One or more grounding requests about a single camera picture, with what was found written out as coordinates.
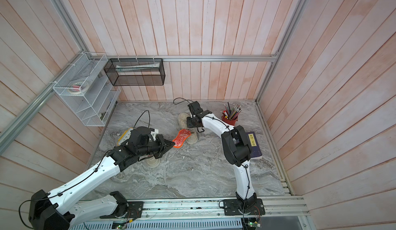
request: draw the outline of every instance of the red insole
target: red insole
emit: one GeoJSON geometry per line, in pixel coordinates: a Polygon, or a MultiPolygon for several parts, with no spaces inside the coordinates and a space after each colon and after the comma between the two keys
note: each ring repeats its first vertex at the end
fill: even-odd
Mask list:
{"type": "Polygon", "coordinates": [[[191,132],[187,129],[182,129],[179,131],[179,134],[173,140],[175,145],[174,148],[181,148],[183,146],[184,141],[191,135],[191,132]]]}

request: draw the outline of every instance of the wooden wall panel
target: wooden wall panel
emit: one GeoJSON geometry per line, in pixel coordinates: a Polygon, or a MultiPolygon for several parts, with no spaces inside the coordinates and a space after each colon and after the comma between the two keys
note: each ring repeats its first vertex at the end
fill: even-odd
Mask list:
{"type": "Polygon", "coordinates": [[[394,228],[395,9],[310,0],[260,102],[317,229],[394,228]]]}
{"type": "MultiPolygon", "coordinates": [[[[108,7],[105,1],[100,3],[108,7]]],[[[0,0],[0,26],[3,131],[80,49],[50,0],[0,0]]],[[[2,226],[23,228],[17,212],[21,202],[82,173],[100,131],[84,126],[53,96],[0,157],[2,226]]],[[[25,222],[28,206],[22,207],[25,222]]]]}
{"type": "MultiPolygon", "coordinates": [[[[83,32],[89,51],[109,55],[272,54],[279,47],[298,3],[298,0],[62,1],[83,32]]],[[[171,62],[165,63],[164,68],[167,76],[163,86],[125,87],[121,100],[254,99],[267,63],[171,62]]]]}

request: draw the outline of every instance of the vent grille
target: vent grille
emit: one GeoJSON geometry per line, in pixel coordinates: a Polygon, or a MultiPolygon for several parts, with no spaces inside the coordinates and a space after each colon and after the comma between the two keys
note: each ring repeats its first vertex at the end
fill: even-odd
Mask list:
{"type": "MultiPolygon", "coordinates": [[[[101,229],[110,230],[113,221],[88,221],[85,224],[89,230],[101,229]]],[[[127,229],[237,229],[242,228],[240,218],[228,219],[180,219],[180,220],[137,220],[128,223],[127,229]]],[[[84,230],[84,224],[79,224],[71,228],[71,230],[84,230]]]]}

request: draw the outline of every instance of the red cup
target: red cup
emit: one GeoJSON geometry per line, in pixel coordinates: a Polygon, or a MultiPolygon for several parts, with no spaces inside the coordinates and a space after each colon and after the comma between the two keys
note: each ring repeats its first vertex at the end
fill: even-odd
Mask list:
{"type": "Polygon", "coordinates": [[[225,118],[224,115],[221,115],[221,120],[225,123],[235,126],[235,122],[238,121],[238,117],[235,120],[229,120],[229,119],[225,118]]]}

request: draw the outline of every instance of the dark blue book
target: dark blue book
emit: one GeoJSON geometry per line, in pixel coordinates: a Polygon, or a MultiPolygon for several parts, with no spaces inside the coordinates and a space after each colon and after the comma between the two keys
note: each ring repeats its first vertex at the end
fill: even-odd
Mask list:
{"type": "Polygon", "coordinates": [[[263,154],[261,153],[259,143],[257,142],[256,134],[254,132],[247,132],[246,134],[251,144],[250,158],[261,159],[263,154]]]}

